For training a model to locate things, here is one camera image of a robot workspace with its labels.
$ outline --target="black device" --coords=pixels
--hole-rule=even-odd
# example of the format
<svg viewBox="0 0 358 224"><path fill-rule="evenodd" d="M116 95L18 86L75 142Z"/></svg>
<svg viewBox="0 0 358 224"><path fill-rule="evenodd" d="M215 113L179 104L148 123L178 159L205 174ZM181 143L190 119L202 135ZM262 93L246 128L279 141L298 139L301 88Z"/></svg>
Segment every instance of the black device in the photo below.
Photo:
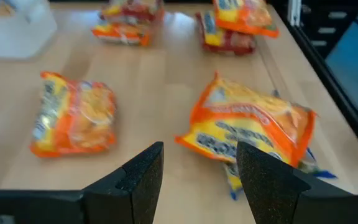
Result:
<svg viewBox="0 0 358 224"><path fill-rule="evenodd" d="M82 190L0 190L0 224L151 224L162 170L156 142Z"/></svg>
<svg viewBox="0 0 358 224"><path fill-rule="evenodd" d="M237 145L237 165L256 224L358 223L358 195L299 171L246 142Z"/></svg>

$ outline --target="wooden tabletop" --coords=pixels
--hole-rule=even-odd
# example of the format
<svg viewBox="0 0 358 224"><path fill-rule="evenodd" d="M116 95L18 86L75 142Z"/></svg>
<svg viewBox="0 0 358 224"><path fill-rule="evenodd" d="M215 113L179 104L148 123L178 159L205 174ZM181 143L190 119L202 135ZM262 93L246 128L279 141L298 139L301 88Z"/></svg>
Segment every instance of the wooden tabletop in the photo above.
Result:
<svg viewBox="0 0 358 224"><path fill-rule="evenodd" d="M223 77L309 106L319 114L310 148L330 183L358 194L358 140L273 8L280 37L257 38L257 51L225 57L201 50L193 14L210 5L167 5L149 48L104 44L90 27L99 4L53 4L58 33L25 62L0 60L0 189L81 189L155 141L165 144L154 223L253 223L245 197L235 202L219 162L174 143L218 70ZM28 149L42 70L105 82L117 96L117 144L92 156L39 159Z"/></svg>

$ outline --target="wooden table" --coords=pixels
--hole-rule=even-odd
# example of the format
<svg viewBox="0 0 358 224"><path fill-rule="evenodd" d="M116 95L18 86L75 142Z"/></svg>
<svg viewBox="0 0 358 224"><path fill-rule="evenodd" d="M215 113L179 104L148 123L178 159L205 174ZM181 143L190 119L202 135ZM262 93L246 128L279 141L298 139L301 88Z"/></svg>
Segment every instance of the wooden table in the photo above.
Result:
<svg viewBox="0 0 358 224"><path fill-rule="evenodd" d="M225 57L201 50L193 14L210 5L167 5L153 46L95 39L97 4L53 4L58 34L38 57L0 61L0 189L81 189L155 141L165 165L154 223L253 223L245 197L232 201L223 169L174 143L189 129L190 110L219 70L223 77L317 111L311 149L330 181L358 194L358 140L273 8L281 35L257 38L257 51ZM28 149L42 81L39 72L105 82L117 96L118 143L102 154L39 159Z"/></svg>

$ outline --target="white plastic container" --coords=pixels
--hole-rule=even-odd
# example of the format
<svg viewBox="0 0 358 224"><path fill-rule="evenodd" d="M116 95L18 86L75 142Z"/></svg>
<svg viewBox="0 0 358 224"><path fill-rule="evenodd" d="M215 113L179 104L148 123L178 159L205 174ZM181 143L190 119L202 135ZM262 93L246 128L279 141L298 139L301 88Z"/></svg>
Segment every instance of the white plastic container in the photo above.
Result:
<svg viewBox="0 0 358 224"><path fill-rule="evenodd" d="M46 0L12 0L14 13L0 17L0 58L26 59L36 55L56 32Z"/></svg>

